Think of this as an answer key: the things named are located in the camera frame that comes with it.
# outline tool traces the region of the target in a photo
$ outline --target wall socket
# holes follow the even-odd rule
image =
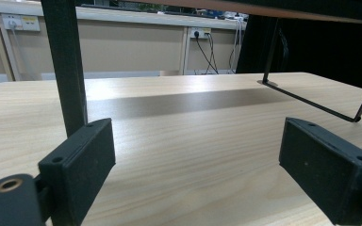
[[[40,23],[37,16],[25,16],[15,14],[2,14],[5,29],[40,31]]]
[[[190,37],[195,39],[195,31],[199,32],[198,39],[208,39],[207,34],[211,34],[211,28],[208,27],[192,27],[190,29]]]

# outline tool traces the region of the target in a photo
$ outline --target wooden table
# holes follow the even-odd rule
[[[278,165],[285,117],[362,148],[349,123],[257,83],[262,74],[86,80],[90,121],[111,117],[117,165],[83,225],[331,225]],[[307,73],[284,89],[353,114],[362,89]],[[0,178],[38,174],[66,138],[55,81],[0,84]]]

